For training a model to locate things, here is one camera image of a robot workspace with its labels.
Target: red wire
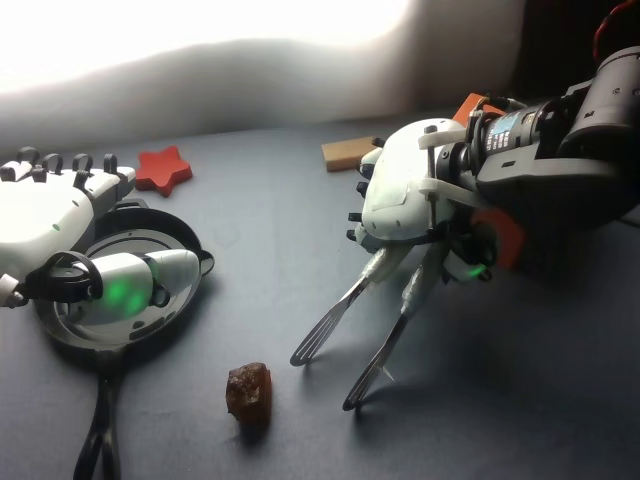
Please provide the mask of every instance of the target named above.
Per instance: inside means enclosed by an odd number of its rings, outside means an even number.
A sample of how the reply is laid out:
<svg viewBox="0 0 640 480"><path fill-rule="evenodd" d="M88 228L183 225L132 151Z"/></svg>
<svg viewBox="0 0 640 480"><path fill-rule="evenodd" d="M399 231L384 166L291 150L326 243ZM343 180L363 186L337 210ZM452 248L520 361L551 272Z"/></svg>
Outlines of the red wire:
<svg viewBox="0 0 640 480"><path fill-rule="evenodd" d="M598 44L600 43L600 37L602 36L602 32L606 29L607 25L609 24L609 20L614 15L622 12L623 10L627 10L628 8L632 7L636 3L638 3L638 0L627 0L626 2L621 3L620 5L615 7L613 10L611 10L609 15L607 15L604 18L604 20L602 20L602 23L600 23L598 30L596 30L596 33L593 36L593 59L595 60L596 63L600 63L600 52L598 51L599 50Z"/></svg>

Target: red star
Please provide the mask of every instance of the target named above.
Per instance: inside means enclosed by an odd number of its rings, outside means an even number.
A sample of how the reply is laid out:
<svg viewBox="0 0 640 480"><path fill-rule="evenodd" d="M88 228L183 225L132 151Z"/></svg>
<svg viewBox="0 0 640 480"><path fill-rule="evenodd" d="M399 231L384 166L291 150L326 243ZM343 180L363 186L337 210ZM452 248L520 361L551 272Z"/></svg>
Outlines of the red star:
<svg viewBox="0 0 640 480"><path fill-rule="evenodd" d="M182 160L178 147L172 145L161 152L140 152L140 168L136 170L138 190L157 190L168 197L178 183L189 180L191 165Z"/></svg>

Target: tabletop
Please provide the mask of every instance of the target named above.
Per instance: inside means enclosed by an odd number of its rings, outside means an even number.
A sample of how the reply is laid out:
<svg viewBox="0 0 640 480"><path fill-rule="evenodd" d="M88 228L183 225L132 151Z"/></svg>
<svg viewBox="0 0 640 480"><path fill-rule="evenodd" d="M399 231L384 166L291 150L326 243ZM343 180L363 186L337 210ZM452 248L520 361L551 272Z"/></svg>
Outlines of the tabletop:
<svg viewBox="0 0 640 480"><path fill-rule="evenodd" d="M640 231L619 223L576 239L551 281L496 272L439 285L388 363L394 381L381 376L358 412L342 402L395 322L419 251L351 307L311 365L289 365L369 258L345 237L361 178L327 173L320 145L415 119L88 152L137 166L140 151L177 145L193 179L169 198L132 196L186 221L216 258L176 338L124 377L123 478L637 478ZM0 316L0 478L71 478L97 377L58 354L30 306ZM256 361L273 379L262 436L240 431L224 395L228 371Z"/></svg>

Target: white wall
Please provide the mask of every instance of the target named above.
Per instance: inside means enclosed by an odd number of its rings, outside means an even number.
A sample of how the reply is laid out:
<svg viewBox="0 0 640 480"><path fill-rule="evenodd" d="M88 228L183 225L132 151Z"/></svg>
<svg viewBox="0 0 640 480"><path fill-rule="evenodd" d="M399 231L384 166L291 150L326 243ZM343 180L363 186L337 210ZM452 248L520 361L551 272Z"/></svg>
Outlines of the white wall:
<svg viewBox="0 0 640 480"><path fill-rule="evenodd" d="M504 89L524 0L408 2L392 31L359 44L299 35L203 44L0 93L0 153L389 115ZM84 32L78 42L106 34Z"/></svg>

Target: black frying pan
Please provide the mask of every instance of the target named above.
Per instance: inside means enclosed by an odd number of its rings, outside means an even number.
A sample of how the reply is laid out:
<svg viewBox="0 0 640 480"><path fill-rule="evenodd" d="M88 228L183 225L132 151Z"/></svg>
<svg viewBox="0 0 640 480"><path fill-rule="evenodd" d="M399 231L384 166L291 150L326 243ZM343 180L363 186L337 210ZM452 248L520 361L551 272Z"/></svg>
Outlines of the black frying pan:
<svg viewBox="0 0 640 480"><path fill-rule="evenodd" d="M134 346L144 345L153 334L170 323L192 299L200 278L211 271L214 259L202 249L189 226L177 217L147 207L142 200L120 202L95 225L95 241L85 254L97 258L113 253L149 253L159 250L186 249L200 259L200 277L190 288L164 307L148 307L135 317L115 324L78 326L73 306L53 302L35 302L36 312L45 331L57 343L70 347L84 357L98 372L98 399L93 421L74 471L74 480L93 476L102 451L104 478L118 480L120 459L115 431L115 402L123 372L123 354Z"/></svg>

